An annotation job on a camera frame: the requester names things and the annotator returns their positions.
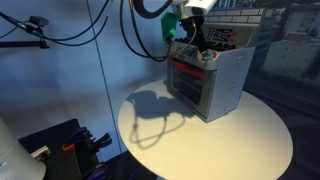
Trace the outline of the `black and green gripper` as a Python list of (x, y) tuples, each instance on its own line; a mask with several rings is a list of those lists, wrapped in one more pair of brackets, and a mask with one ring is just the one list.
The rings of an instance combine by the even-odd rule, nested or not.
[(176, 27), (180, 24), (183, 29), (190, 34), (197, 30), (195, 40), (196, 45), (198, 46), (200, 53), (205, 52), (207, 47), (203, 31), (201, 29), (203, 20), (196, 21), (198, 16), (204, 15), (204, 10), (199, 7), (191, 7), (187, 5), (173, 5), (172, 10), (172, 13), (165, 13), (161, 18), (163, 41), (169, 44), (176, 36)]

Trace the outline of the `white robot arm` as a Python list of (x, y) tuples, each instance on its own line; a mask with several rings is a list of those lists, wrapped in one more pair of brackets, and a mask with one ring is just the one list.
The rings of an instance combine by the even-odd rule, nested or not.
[(193, 35), (193, 40), (201, 53), (207, 51), (204, 46), (204, 35), (201, 26), (217, 0), (172, 0), (172, 13), (165, 13), (161, 17), (162, 37), (165, 43), (170, 43), (176, 35), (176, 25)]

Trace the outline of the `white cylindrical robot base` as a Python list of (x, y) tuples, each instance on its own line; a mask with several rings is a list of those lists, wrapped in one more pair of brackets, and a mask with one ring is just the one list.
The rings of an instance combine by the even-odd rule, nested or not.
[(43, 180), (46, 166), (34, 159), (0, 118), (0, 180)]

